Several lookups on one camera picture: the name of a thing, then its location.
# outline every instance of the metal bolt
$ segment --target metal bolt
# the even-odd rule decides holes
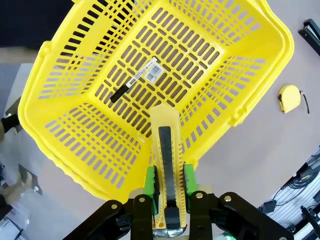
[[[195,197],[196,197],[197,199],[202,199],[203,196],[204,196],[204,195],[203,195],[201,192],[198,192],[198,193],[195,195]]]
[[[225,196],[224,197],[224,200],[226,201],[226,202],[230,202],[231,201],[231,197],[228,195],[228,196]]]

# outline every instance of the white barcode label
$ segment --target white barcode label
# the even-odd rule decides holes
[[[150,67],[149,71],[145,74],[144,77],[150,83],[154,84],[163,72],[164,69],[158,63],[155,62],[154,65]]]

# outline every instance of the tape measure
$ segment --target tape measure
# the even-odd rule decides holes
[[[307,102],[306,95],[302,91],[300,91],[295,85],[284,85],[278,94],[278,99],[280,103],[281,110],[284,114],[290,112],[291,110],[298,107],[301,103],[301,94],[305,100],[305,104],[307,107],[307,113],[309,114],[309,106]]]

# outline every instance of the gray table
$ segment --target gray table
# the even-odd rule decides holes
[[[196,170],[200,184],[211,184],[219,196],[237,192],[259,206],[285,183],[320,143],[320,56],[297,33],[303,21],[320,24],[318,0],[269,0],[274,13],[289,27],[295,41],[292,60],[245,121],[232,127],[200,160]],[[30,64],[22,65],[7,106],[22,93]],[[285,84],[297,85],[306,94],[305,104],[284,115],[277,95]],[[25,194],[21,202],[30,209],[30,240],[58,240],[94,212],[104,201],[74,183],[39,150],[24,132],[9,134],[1,160],[8,172],[21,163],[39,177],[43,196]]]

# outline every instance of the basket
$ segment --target basket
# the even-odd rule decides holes
[[[196,167],[293,52],[291,33],[265,0],[74,0],[38,53],[18,115],[75,182],[124,203],[153,161],[152,107],[178,110],[184,162]],[[142,75],[112,103],[153,56],[161,75]]]

